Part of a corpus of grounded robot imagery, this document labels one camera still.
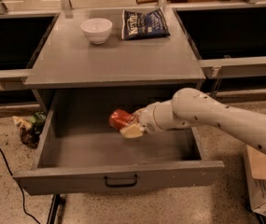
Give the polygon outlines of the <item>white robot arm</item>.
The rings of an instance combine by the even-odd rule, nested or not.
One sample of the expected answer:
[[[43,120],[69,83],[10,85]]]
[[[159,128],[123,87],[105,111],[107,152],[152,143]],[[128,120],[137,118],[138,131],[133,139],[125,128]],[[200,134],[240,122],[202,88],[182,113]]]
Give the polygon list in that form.
[[[136,138],[201,124],[216,127],[266,155],[265,114],[224,105],[192,88],[177,91],[169,101],[137,110],[120,133]]]

